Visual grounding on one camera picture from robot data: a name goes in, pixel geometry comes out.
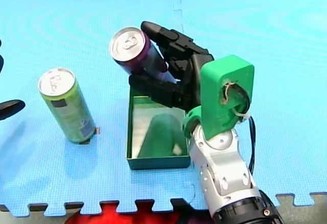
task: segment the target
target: green 3d-printed part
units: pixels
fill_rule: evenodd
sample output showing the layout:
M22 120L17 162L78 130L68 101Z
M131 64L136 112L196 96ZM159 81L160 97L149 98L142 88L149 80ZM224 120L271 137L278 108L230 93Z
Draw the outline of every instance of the green 3d-printed part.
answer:
M185 117L184 134L190 137L195 124L201 123L207 140L231 130L240 119L235 112L242 112L247 105L245 97L228 89L228 101L224 97L227 84L235 83L252 99L254 66L237 57L227 56L204 64L200 70L201 105Z

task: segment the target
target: black object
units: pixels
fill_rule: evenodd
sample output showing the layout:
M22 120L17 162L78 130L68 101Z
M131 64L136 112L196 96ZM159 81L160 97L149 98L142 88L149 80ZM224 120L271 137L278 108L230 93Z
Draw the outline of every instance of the black object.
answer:
M0 72L4 66L4 59L0 55ZM0 120L4 120L22 110L25 107L25 103L21 100L11 100L0 103Z
M178 80L176 84L157 80L145 72L132 74L129 84L138 92L166 107L189 112L200 105L200 69L214 58L207 49L197 46L193 39L155 23L144 21L141 30L154 41L168 63L168 71Z
M264 196L246 198L214 214L215 224L283 224L277 209Z

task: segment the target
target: black cable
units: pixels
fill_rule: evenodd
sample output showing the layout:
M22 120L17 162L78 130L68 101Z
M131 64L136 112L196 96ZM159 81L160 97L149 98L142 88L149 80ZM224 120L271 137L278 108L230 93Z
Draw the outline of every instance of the black cable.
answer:
M251 137L251 147L252 147L249 170L251 172L251 175L253 175L254 162L255 162L255 123L252 116L249 118L249 127L250 127L250 137Z

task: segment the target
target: robotic hand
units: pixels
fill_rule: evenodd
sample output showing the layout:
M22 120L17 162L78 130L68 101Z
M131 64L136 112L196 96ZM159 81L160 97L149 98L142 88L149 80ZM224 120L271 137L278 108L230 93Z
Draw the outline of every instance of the robotic hand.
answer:
M0 72L4 65L4 59L0 56ZM11 100L0 103L0 120L4 120L22 110L25 107L25 103L21 100Z
M129 77L131 87L167 107L184 109L184 134L199 168L202 191L216 224L282 224L269 197L252 177L255 126L247 116L254 66L236 56L214 60L193 39L151 22L141 29L156 42L177 83L145 72ZM252 156L249 168L238 152L234 126L249 118Z

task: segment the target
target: pull tab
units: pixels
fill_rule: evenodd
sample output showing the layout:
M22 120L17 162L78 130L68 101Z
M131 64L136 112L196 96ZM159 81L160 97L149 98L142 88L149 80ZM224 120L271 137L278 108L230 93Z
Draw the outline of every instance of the pull tab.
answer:
M136 45L137 45L137 39L134 36L132 36L125 40L123 48L131 49L132 47L134 47Z

